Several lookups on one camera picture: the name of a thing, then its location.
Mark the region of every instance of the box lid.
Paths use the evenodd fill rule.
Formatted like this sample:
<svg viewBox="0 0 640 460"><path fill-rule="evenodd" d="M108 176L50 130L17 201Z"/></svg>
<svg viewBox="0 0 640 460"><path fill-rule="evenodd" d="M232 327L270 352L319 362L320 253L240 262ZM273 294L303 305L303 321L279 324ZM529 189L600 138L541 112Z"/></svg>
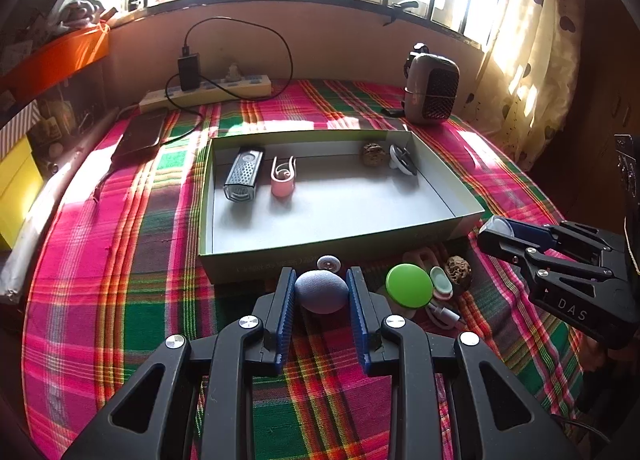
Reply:
<svg viewBox="0 0 640 460"><path fill-rule="evenodd" d="M0 161L0 197L4 194L15 174L24 161L31 156L31 145L26 136L12 147L7 156Z"/></svg>

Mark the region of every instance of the orange shelf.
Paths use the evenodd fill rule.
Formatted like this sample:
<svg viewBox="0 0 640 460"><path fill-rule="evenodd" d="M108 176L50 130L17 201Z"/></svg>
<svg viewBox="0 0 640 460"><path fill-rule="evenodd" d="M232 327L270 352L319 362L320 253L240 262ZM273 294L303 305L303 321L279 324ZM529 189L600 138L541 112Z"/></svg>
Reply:
<svg viewBox="0 0 640 460"><path fill-rule="evenodd" d="M107 24L71 32L31 54L0 77L0 93L9 90L18 104L33 101L44 91L109 53Z"/></svg>

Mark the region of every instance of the smartphone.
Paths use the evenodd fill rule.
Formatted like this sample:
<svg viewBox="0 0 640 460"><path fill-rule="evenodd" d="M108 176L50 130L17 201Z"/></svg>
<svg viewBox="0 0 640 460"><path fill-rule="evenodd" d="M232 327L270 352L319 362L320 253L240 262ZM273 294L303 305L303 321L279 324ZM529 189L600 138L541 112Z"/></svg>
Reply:
<svg viewBox="0 0 640 460"><path fill-rule="evenodd" d="M152 159L158 152L168 114L167 108L160 108L132 117L111 156L111 162L119 166Z"/></svg>

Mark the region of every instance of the blue gripper pad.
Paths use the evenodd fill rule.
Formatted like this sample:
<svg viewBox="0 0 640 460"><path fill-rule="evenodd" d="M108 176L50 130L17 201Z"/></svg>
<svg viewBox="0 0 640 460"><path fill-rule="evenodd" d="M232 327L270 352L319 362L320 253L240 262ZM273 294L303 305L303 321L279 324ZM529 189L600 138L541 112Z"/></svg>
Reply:
<svg viewBox="0 0 640 460"><path fill-rule="evenodd" d="M287 283L287 291L282 301L282 314L278 321L277 347L276 347L276 368L278 374L282 373L284 365L287 363L289 354L289 344L291 342L291 329L293 326L293 309L295 307L295 286L296 271L292 270Z"/></svg>
<svg viewBox="0 0 640 460"><path fill-rule="evenodd" d="M556 241L551 235L551 231L546 227L539 227L511 218L504 219L513 230L513 236L519 240L536 244L540 247L540 252L556 248Z"/></svg>
<svg viewBox="0 0 640 460"><path fill-rule="evenodd" d="M369 335L362 313L360 296L351 270L347 271L347 286L349 287L349 310L351 313L351 331L353 332L353 342L356 346L358 362L365 374L369 373L371 366L371 354L369 352Z"/></svg>

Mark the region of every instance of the portable heater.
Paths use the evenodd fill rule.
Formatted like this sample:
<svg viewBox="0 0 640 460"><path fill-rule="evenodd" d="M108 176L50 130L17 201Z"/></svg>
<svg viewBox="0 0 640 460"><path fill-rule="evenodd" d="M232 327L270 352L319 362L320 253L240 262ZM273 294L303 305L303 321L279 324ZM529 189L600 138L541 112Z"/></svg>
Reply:
<svg viewBox="0 0 640 460"><path fill-rule="evenodd" d="M458 65L431 54L424 43L418 43L404 64L404 76L403 106L409 122L424 124L449 119L458 93Z"/></svg>

